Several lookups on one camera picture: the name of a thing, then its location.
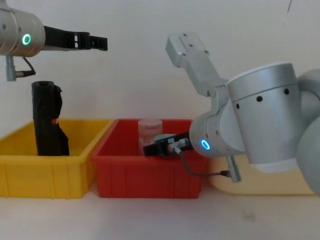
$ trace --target white wall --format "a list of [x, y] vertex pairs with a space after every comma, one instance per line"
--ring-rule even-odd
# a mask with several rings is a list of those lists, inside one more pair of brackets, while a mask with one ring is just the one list
[[[194, 31], [222, 77], [289, 61], [297, 74], [320, 67], [320, 1], [7, 0], [44, 25], [108, 37], [109, 51], [41, 52], [36, 76], [6, 82], [0, 59], [0, 135], [32, 120], [31, 83], [63, 90], [61, 117], [194, 118], [210, 101], [166, 54], [168, 33]], [[26, 68], [17, 59], [17, 69]]]

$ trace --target white table surface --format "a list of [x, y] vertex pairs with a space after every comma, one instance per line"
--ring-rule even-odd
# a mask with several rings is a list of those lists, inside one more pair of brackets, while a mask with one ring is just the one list
[[1, 240], [318, 240], [320, 198], [0, 198]]

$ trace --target red plastic bin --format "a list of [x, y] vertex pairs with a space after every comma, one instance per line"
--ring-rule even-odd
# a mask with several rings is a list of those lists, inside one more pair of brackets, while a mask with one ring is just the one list
[[[146, 157], [139, 153], [138, 119], [114, 121], [91, 155], [97, 165], [101, 198], [196, 199], [202, 179], [185, 171], [178, 156]], [[165, 119], [163, 133], [189, 131], [191, 120]], [[195, 172], [207, 171], [207, 158], [195, 151], [185, 153]]]

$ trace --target green led ring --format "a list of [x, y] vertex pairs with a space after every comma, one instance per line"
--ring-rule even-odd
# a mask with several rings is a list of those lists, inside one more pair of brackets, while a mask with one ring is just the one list
[[23, 45], [28, 45], [31, 42], [31, 36], [30, 34], [25, 34], [22, 38], [22, 44]]

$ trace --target screw hole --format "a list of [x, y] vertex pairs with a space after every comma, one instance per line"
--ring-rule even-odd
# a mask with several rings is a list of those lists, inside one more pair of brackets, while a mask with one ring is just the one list
[[256, 101], [257, 101], [257, 102], [260, 103], [260, 102], [262, 102], [262, 100], [263, 100], [263, 97], [262, 97], [262, 96], [257, 96], [257, 97], [256, 97]]

